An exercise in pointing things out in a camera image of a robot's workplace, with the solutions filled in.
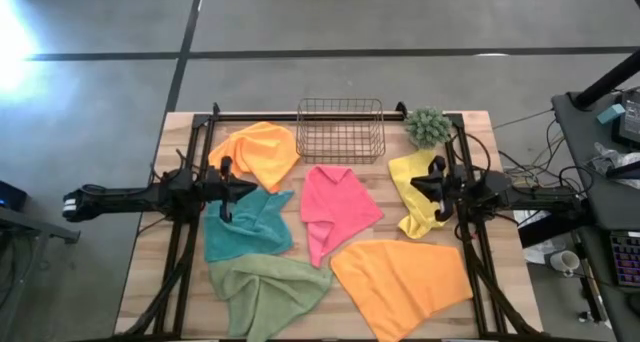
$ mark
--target pink towel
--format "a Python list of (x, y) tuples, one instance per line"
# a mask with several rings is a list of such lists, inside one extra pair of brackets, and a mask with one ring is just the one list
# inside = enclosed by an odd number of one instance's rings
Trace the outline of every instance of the pink towel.
[(305, 178), (300, 219), (307, 224), (311, 264), (384, 215), (351, 168), (315, 166)]

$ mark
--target towel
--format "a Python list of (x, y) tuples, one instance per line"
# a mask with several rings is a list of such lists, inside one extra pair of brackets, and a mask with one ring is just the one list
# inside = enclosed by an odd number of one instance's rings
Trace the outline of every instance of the towel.
[(331, 269), (381, 342), (399, 341), (425, 318), (472, 297), (455, 247), (355, 242), (331, 259)]
[(229, 336), (262, 342), (313, 309), (333, 274), (308, 263), (248, 254), (209, 264), (218, 298), (228, 301)]
[(436, 221), (435, 211), (440, 208), (438, 203), (429, 201), (411, 185), (411, 178), (427, 174), (427, 168), (433, 157), (433, 151), (418, 150), (408, 156), (389, 161), (393, 183), (409, 209), (409, 215), (398, 223), (398, 227), (410, 238), (420, 238), (431, 228), (442, 227), (446, 223)]
[(313, 167), (304, 181), (300, 219), (307, 223), (311, 264), (384, 215), (350, 168)]
[(279, 254), (293, 242), (280, 210), (293, 191), (269, 194), (258, 188), (241, 198), (232, 210), (232, 221), (220, 219), (220, 204), (209, 203), (204, 218), (205, 260), (214, 262), (247, 253)]
[(232, 133), (209, 153), (209, 165), (220, 166), (222, 157), (233, 160), (231, 172), (253, 173), (269, 192), (280, 190), (278, 183), (296, 163), (296, 141), (291, 131), (269, 122), (259, 122)]

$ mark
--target wooden tabletop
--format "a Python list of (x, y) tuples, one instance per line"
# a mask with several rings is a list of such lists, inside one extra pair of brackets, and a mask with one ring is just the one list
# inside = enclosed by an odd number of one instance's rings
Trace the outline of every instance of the wooden tabletop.
[[(461, 112), (464, 116), (466, 132), (472, 134), (487, 146), (491, 155), (491, 169), (501, 170), (496, 141), (491, 128), (489, 114), (486, 111)], [(193, 113), (170, 113), (167, 115), (160, 147), (156, 158), (157, 171), (168, 171), (179, 165), (176, 148), (186, 152)], [(214, 129), (213, 146), (222, 143), (231, 133), (239, 131), (251, 122), (217, 122)], [(278, 122), (295, 134), (295, 122)], [(385, 122), (386, 153), (373, 164), (350, 166), (360, 182), (384, 212), (384, 218), (356, 235), (351, 241), (369, 239), (408, 240), (397, 228), (398, 222), (407, 215), (395, 185), (390, 178), (387, 164), (389, 160), (406, 156), (415, 151), (409, 143), (401, 122)], [(202, 139), (195, 161), (200, 161)], [(475, 165), (486, 166), (487, 161), (481, 147), (469, 139), (472, 159)], [(437, 150), (444, 155), (444, 148)], [(293, 248), (282, 256), (309, 261), (306, 229), (300, 222), (300, 193), (306, 172), (312, 167), (301, 160), (287, 174), (281, 183), (283, 190), (294, 190), (293, 198), (282, 210), (282, 217), (291, 230)], [(243, 179), (254, 180), (252, 175), (243, 175)], [(145, 213), (140, 228), (158, 220), (158, 213)], [(457, 221), (452, 218), (445, 227), (432, 230), (421, 239), (425, 243), (462, 247), (454, 237), (453, 228)], [(183, 338), (217, 339), (225, 338), (228, 326), (226, 302), (216, 298), (209, 282), (208, 267), (204, 261), (204, 240), (200, 231), (196, 243), (196, 255), (189, 287), (189, 298), (185, 314)], [(540, 316), (536, 305), (529, 273), (525, 266), (522, 247), (516, 226), (504, 219), (495, 219), (487, 224), (491, 252), (501, 289), (513, 306), (534, 328), (541, 330)], [(149, 305), (157, 293), (165, 264), (171, 223), (161, 222), (138, 237), (129, 269), (116, 332), (130, 327)], [(324, 265), (329, 258), (324, 258)], [(488, 293), (483, 290), (483, 299), (490, 330), (494, 330)], [(170, 300), (166, 328), (171, 327), (175, 293)], [(471, 300), (459, 303), (426, 320), (408, 338), (472, 338), (477, 337), (473, 304)], [(310, 313), (296, 319), (275, 338), (311, 339), (311, 338), (375, 338), (362, 315), (353, 304), (349, 295), (337, 279), (324, 299)]]

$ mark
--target orange towel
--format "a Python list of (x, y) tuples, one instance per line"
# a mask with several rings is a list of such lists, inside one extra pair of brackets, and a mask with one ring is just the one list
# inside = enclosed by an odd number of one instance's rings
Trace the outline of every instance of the orange towel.
[(209, 165), (219, 167), (224, 156), (233, 159), (231, 172), (236, 177), (251, 172), (270, 193), (280, 191), (278, 183), (299, 158), (293, 134), (269, 122), (232, 133), (209, 153)]
[(331, 269), (382, 342), (399, 341), (425, 318), (472, 297), (455, 247), (355, 242), (331, 259)]

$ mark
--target wire basket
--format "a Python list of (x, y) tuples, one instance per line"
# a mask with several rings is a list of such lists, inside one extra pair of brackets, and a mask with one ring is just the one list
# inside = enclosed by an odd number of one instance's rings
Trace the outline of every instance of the wire basket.
[(385, 153), (382, 102), (303, 99), (298, 105), (296, 150), (307, 163), (373, 163)]

